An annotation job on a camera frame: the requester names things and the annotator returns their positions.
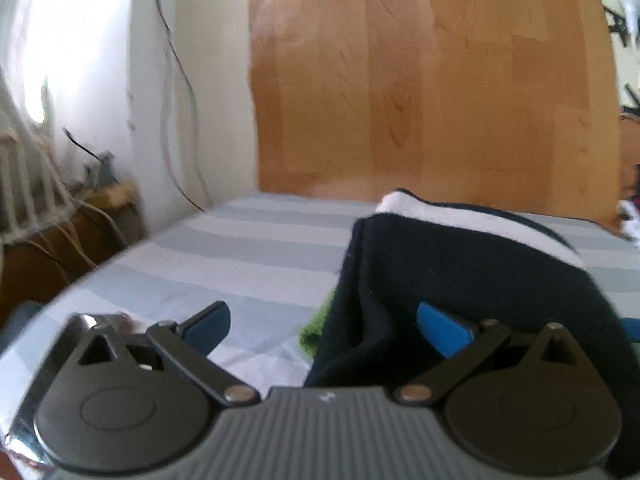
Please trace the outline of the small grey charger box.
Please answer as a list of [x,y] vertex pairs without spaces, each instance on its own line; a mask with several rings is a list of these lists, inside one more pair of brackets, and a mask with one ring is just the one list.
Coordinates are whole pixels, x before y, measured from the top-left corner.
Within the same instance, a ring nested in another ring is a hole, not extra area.
[[113,162],[114,155],[111,152],[99,154],[98,175],[96,176],[96,186],[98,188],[118,183]]

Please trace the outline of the wooden bedside table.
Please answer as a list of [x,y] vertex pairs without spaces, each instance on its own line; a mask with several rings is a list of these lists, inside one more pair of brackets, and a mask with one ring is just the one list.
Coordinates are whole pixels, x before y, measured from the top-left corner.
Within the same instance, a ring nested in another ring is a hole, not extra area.
[[145,236],[130,182],[92,193],[66,222],[1,249],[1,321],[26,302],[47,304]]

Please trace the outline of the black smartphone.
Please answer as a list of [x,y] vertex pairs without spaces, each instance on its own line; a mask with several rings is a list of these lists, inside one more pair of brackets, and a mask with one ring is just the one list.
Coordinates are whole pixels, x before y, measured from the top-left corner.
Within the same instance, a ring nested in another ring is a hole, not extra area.
[[67,359],[84,337],[94,328],[111,327],[116,332],[130,332],[134,321],[126,314],[80,314],[74,313],[56,335],[52,346],[39,364],[29,384],[17,414],[12,420],[3,442],[3,451],[11,460],[28,468],[46,472],[51,469],[46,452],[35,432],[35,417],[39,405],[50,385]]

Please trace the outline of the white wifi router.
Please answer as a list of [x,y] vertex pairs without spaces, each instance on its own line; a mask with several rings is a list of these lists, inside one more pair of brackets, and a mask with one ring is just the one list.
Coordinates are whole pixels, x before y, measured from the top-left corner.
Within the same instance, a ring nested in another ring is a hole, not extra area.
[[46,142],[29,130],[6,88],[1,89],[1,243],[15,245],[67,221],[70,194]]

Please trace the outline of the wooden headboard panel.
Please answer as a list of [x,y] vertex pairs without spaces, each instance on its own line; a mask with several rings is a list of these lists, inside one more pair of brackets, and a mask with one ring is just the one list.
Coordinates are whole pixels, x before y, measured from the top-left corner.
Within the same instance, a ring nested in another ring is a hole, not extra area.
[[614,218],[601,0],[250,0],[250,88],[264,192]]

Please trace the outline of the striped blue bed sheet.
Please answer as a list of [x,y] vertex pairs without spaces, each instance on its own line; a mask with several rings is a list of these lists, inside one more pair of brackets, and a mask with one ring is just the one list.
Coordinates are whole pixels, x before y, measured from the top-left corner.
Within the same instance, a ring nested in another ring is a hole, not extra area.
[[336,284],[369,204],[262,194],[238,198],[126,250],[43,308],[2,353],[9,428],[47,351],[74,315],[182,321],[217,300],[231,330],[213,360],[259,390],[298,386],[310,361],[298,335]]

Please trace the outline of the white folded garment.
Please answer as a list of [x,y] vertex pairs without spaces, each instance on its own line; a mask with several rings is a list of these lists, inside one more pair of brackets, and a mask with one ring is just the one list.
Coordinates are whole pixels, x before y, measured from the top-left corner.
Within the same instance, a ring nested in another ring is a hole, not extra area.
[[628,238],[635,248],[640,247],[640,216],[636,203],[632,200],[620,200],[616,208],[620,220],[620,232]]

